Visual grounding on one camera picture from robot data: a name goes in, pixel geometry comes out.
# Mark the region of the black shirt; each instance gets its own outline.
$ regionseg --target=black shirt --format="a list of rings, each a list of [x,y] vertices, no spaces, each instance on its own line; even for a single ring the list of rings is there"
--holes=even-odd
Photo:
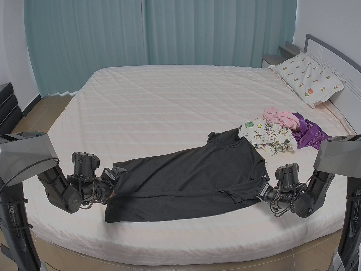
[[[213,216],[259,202],[265,161],[239,129],[210,133],[203,147],[114,163],[128,170],[107,205],[108,223]]]

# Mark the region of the floor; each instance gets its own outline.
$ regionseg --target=floor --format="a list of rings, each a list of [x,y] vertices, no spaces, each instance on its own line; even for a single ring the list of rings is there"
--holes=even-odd
[[[69,93],[44,97],[30,113],[19,122],[13,132],[26,130],[47,132],[71,98],[72,96]],[[47,265],[48,271],[313,271],[314,269],[325,271],[329,266],[333,251],[336,246],[338,246],[340,238],[341,230],[281,254],[248,262],[175,266],[134,266],[81,255],[48,243],[33,234],[33,240],[39,256],[53,267]],[[0,243],[7,245],[1,232]],[[17,267],[14,262],[0,253],[0,269],[16,271]]]

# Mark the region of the curtain fold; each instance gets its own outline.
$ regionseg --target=curtain fold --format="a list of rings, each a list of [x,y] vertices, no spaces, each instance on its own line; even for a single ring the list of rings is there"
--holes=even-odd
[[[79,90],[104,67],[260,67],[292,41],[297,0],[25,0],[42,96]]]

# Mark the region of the purple satin garment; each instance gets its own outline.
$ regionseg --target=purple satin garment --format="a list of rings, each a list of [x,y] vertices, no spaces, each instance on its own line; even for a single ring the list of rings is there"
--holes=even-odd
[[[323,140],[331,138],[317,124],[305,120],[298,112],[292,114],[300,120],[300,130],[292,131],[297,142],[297,148],[312,146],[318,150]]]

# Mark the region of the clothing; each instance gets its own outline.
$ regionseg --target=clothing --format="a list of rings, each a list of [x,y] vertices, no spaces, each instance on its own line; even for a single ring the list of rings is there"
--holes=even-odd
[[[268,122],[268,125],[274,123],[293,130],[300,127],[300,122],[297,116],[293,115],[289,111],[278,112],[278,110],[274,107],[266,108],[263,118]]]
[[[266,120],[245,120],[238,135],[244,136],[255,148],[262,148],[270,155],[278,151],[295,151],[297,142],[289,128],[275,123],[269,126]]]
[[[128,170],[105,220],[164,221],[213,216],[259,202],[265,161],[239,129],[210,133],[203,147],[115,163]]]
[[[312,146],[316,150],[319,150],[321,142],[325,139],[331,138],[317,124],[312,121],[305,120],[298,112],[293,114],[298,117],[300,122],[300,130],[292,132],[297,141],[297,148]]]

